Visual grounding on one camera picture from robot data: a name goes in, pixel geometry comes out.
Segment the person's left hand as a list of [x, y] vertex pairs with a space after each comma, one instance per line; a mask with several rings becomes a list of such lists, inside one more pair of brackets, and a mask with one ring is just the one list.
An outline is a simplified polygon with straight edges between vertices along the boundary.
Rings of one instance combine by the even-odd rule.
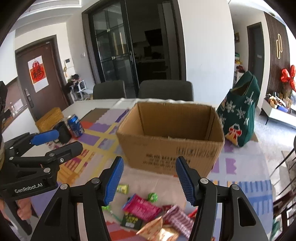
[[[18, 210], [17, 214], [20, 217], [21, 220], [27, 220], [32, 216], [32, 210], [31, 210], [31, 199], [30, 198], [24, 198], [24, 199], [19, 199], [16, 201], [18, 205]], [[1, 204], [1, 212], [4, 218], [8, 221], [10, 221], [9, 217], [5, 213], [5, 202], [1, 199], [0, 200]]]

